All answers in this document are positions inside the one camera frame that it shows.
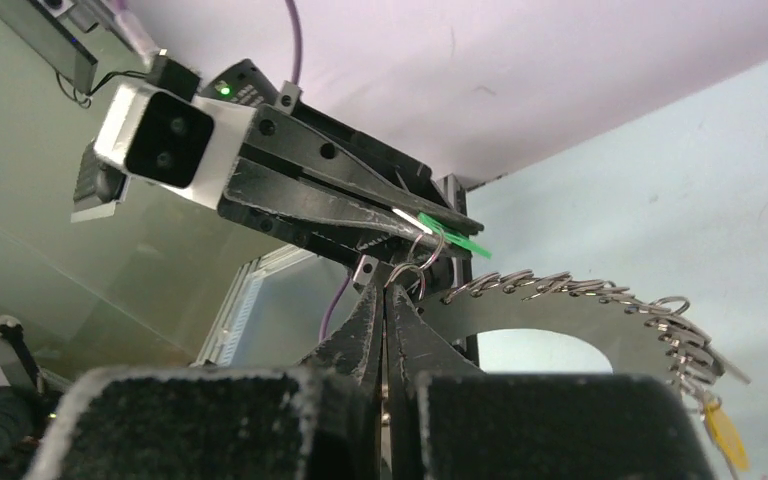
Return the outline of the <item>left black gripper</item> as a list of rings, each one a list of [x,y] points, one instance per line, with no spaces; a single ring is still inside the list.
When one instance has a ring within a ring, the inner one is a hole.
[[[219,204],[221,217],[351,265],[391,263],[424,231],[421,213],[472,236],[484,226],[456,211],[422,162],[304,104],[253,112]]]

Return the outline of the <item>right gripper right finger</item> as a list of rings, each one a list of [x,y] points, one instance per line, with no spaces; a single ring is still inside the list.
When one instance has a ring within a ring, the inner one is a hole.
[[[679,394],[643,374],[491,374],[386,295],[397,479],[710,479]]]

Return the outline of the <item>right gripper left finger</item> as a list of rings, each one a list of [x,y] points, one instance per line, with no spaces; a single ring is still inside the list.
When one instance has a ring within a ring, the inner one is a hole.
[[[31,479],[375,479],[383,291],[297,365],[107,367],[62,398]]]

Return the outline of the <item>green key tag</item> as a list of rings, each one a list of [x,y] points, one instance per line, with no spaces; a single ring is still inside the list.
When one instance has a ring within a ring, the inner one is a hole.
[[[446,242],[461,247],[473,254],[477,254],[487,259],[492,257],[492,253],[489,250],[471,240],[468,236],[458,233],[455,230],[443,225],[440,221],[429,216],[428,214],[420,212],[417,219],[432,233],[440,234]]]

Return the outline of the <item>large metal key ring disc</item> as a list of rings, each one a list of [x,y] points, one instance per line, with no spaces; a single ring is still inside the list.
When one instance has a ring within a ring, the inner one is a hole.
[[[716,352],[710,337],[685,318],[682,296],[652,302],[601,279],[568,272],[490,273],[429,295],[412,307],[433,340],[450,350],[480,333],[530,329],[576,338],[599,350],[616,373],[652,376],[678,394],[709,395],[730,373],[749,377]]]

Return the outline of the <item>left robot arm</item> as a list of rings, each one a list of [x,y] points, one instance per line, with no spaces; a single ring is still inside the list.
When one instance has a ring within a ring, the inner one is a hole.
[[[140,92],[125,167],[330,260],[469,258],[481,225],[431,169],[275,87],[250,60],[208,82],[170,60]]]

